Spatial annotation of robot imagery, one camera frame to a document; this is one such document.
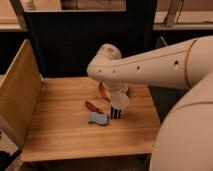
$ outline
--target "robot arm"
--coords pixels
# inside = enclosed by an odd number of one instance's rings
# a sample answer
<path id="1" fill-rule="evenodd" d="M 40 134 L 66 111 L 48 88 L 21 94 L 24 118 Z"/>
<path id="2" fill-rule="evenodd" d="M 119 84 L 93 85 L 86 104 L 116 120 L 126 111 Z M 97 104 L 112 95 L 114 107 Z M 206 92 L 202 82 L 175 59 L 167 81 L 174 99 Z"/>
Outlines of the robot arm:
<path id="1" fill-rule="evenodd" d="M 197 38 L 123 59 L 116 47 L 105 44 L 90 62 L 87 73 L 110 84 L 189 89 L 213 69 L 212 43 L 213 36 Z"/>
<path id="2" fill-rule="evenodd" d="M 197 38 L 121 59 L 103 45 L 88 66 L 95 80 L 113 91 L 124 83 L 192 88 L 162 124 L 150 171 L 200 171 L 213 168 L 213 36 Z"/>

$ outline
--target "wooden panel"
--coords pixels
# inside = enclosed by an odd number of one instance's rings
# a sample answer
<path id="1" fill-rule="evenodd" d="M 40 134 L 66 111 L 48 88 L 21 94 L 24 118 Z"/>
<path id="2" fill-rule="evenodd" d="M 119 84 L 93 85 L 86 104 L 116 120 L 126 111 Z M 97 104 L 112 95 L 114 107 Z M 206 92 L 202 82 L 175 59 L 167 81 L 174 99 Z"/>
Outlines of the wooden panel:
<path id="1" fill-rule="evenodd" d="M 42 161 L 151 153 L 160 127 L 148 88 L 130 85 L 122 119 L 89 125 L 89 100 L 108 113 L 109 102 L 90 78 L 46 79 L 33 115 L 22 161 Z"/>
<path id="2" fill-rule="evenodd" d="M 0 0 L 0 24 L 18 24 L 15 12 L 9 0 Z"/>
<path id="3" fill-rule="evenodd" d="M 25 40 L 0 83 L 0 128 L 22 147 L 41 88 L 35 57 Z"/>

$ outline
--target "oven mitt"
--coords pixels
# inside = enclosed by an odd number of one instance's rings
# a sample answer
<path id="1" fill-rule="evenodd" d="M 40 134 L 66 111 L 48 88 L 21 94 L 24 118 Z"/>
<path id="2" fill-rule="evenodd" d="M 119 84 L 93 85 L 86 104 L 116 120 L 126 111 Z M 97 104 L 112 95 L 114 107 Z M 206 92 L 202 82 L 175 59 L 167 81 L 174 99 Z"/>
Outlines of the oven mitt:
<path id="1" fill-rule="evenodd" d="M 89 124 L 96 123 L 98 125 L 105 126 L 105 125 L 108 125 L 109 120 L 107 115 L 100 114 L 97 112 L 90 112 L 88 123 Z"/>

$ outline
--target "brown object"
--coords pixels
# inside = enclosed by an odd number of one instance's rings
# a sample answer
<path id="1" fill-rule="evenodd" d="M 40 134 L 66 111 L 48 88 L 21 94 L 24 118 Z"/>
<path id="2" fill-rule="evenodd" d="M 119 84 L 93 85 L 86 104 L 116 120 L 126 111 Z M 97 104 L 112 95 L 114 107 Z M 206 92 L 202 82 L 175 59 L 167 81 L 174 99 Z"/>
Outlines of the brown object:
<path id="1" fill-rule="evenodd" d="M 105 88 L 103 82 L 100 82 L 98 84 L 98 89 L 99 89 L 99 92 L 101 94 L 101 96 L 110 102 L 110 93 L 107 91 L 107 89 Z M 126 84 L 125 85 L 125 88 L 122 90 L 124 93 L 126 93 L 128 95 L 128 92 L 129 92 L 129 89 L 128 89 L 128 85 Z"/>
<path id="2" fill-rule="evenodd" d="M 104 113 L 101 109 L 97 108 L 94 104 L 90 103 L 89 101 L 85 101 L 85 106 L 93 112 L 97 112 L 100 114 Z"/>
<path id="3" fill-rule="evenodd" d="M 44 80 L 21 159 L 25 162 L 151 153 L 160 127 L 147 86 L 129 85 L 130 104 L 107 127 L 88 125 L 85 99 L 110 105 L 87 77 Z"/>
<path id="4" fill-rule="evenodd" d="M 24 41 L 0 82 L 0 129 L 23 147 L 41 79 L 29 41 Z"/>

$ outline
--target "wooden table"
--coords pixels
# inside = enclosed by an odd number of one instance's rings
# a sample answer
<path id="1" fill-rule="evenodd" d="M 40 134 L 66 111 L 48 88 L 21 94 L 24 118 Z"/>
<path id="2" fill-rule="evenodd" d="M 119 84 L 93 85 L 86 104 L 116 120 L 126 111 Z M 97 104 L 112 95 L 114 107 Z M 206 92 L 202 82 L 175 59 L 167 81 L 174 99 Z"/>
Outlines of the wooden table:
<path id="1" fill-rule="evenodd" d="M 160 127 L 147 86 L 129 85 L 130 104 L 108 126 L 88 124 L 85 100 L 109 112 L 98 82 L 87 77 L 45 79 L 21 160 L 24 162 L 151 153 Z"/>

